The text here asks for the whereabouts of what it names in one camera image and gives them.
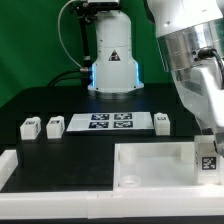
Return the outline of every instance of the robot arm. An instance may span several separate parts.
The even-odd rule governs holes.
[[[201,129],[224,155],[224,1],[146,0],[155,18],[164,68]]]

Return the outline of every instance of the black cable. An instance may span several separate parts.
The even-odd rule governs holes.
[[[222,89],[224,89],[224,65],[222,62],[222,58],[220,57],[220,55],[217,53],[216,50],[212,51],[213,56],[216,58],[216,61],[218,63],[221,75],[222,75]]]
[[[198,57],[201,58],[201,59],[215,57],[215,59],[216,59],[216,61],[218,63],[220,72],[221,72],[221,76],[222,76],[222,89],[224,89],[224,65],[223,65],[222,58],[218,54],[217,50],[215,48],[204,48],[204,49],[201,49],[198,52]]]
[[[81,76],[79,76],[79,77],[69,77],[69,78],[60,78],[60,79],[56,80],[54,83],[52,83],[50,87],[55,86],[55,84],[57,84],[58,82],[61,82],[61,81],[71,80],[71,79],[80,79],[80,78],[81,78]]]
[[[66,75],[69,75],[69,74],[72,74],[72,73],[78,73],[80,72],[79,69],[74,69],[74,70],[70,70],[70,71],[66,71],[66,72],[63,72],[61,73],[60,75],[57,75],[55,78],[53,78],[48,84],[47,86],[50,87],[55,81],[57,81],[58,79],[66,76]]]

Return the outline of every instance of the sticker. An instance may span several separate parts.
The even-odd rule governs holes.
[[[133,128],[133,121],[116,121],[114,128]]]
[[[51,121],[51,124],[59,124],[60,121]]]
[[[203,157],[202,170],[216,170],[216,157]]]
[[[115,114],[114,120],[130,120],[132,119],[132,113]]]
[[[89,129],[108,128],[109,122],[90,122]]]
[[[120,57],[118,56],[117,52],[114,50],[112,55],[110,56],[109,61],[121,61]]]
[[[99,121],[99,120],[109,120],[110,114],[93,114],[91,120]]]
[[[165,117],[157,117],[157,120],[158,120],[158,121],[165,121],[166,118],[165,118]]]
[[[25,125],[35,124],[35,121],[27,121]]]

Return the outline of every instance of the white block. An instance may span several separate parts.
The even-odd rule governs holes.
[[[27,118],[20,127],[20,133],[22,140],[34,140],[37,138],[41,131],[40,118],[33,117]]]
[[[47,138],[58,139],[61,138],[65,130],[64,117],[52,117],[47,124]]]
[[[220,184],[220,155],[213,141],[214,136],[195,136],[196,184]]]
[[[156,135],[170,135],[170,120],[167,114],[162,113],[155,114],[154,127]]]
[[[0,191],[18,165],[16,150],[6,150],[0,157]]]

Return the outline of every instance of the black tabletop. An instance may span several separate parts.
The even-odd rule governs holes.
[[[74,113],[140,111],[151,112],[152,118],[158,112],[168,114],[171,136],[156,136],[152,130],[127,130],[64,132],[60,140],[47,139],[46,125],[53,116],[64,116],[67,128]],[[34,141],[22,141],[19,127],[25,119],[34,116],[41,118],[41,133]],[[95,99],[82,87],[30,88],[0,109],[0,124],[0,154],[5,149],[16,148],[19,159],[16,171],[2,190],[4,193],[112,190],[116,143],[193,141],[194,135],[200,134],[194,116],[184,109],[173,84],[148,84],[142,95],[120,101]],[[172,217],[88,222],[190,223],[189,220],[204,223],[201,221],[205,219]],[[73,222],[87,220],[64,220],[63,223]]]

